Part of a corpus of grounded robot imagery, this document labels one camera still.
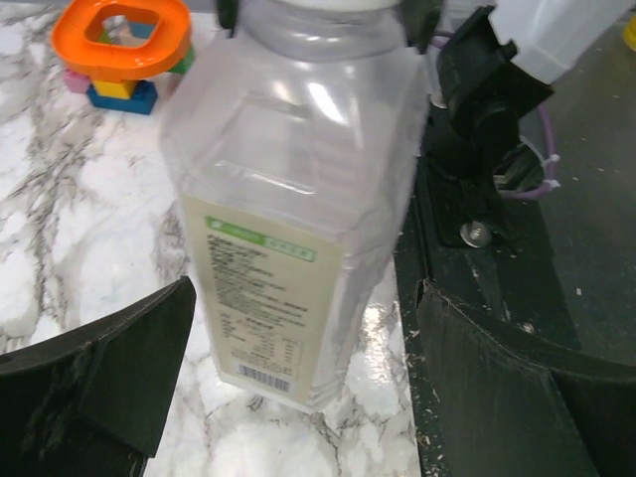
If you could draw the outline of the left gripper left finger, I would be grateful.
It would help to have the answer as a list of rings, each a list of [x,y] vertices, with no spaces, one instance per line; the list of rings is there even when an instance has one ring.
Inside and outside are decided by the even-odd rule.
[[[182,276],[2,355],[2,475],[143,475],[164,432],[195,304],[195,287]]]

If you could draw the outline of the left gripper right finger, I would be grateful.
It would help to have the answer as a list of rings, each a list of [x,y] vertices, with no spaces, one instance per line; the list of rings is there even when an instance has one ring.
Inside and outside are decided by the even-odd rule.
[[[432,282],[416,317],[453,475],[634,475],[634,367],[527,333]]]

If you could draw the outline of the square clear juice bottle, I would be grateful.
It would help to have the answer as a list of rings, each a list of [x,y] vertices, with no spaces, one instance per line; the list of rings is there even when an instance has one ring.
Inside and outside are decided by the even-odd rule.
[[[427,114],[394,1],[246,1],[160,133],[217,371],[312,412],[392,259]]]

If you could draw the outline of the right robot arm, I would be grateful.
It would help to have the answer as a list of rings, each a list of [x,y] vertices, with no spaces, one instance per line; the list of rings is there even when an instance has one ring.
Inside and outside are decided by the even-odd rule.
[[[436,61],[443,103],[424,135],[442,244],[514,240],[495,170],[521,145],[521,119],[632,5],[498,1],[478,7],[447,41]]]

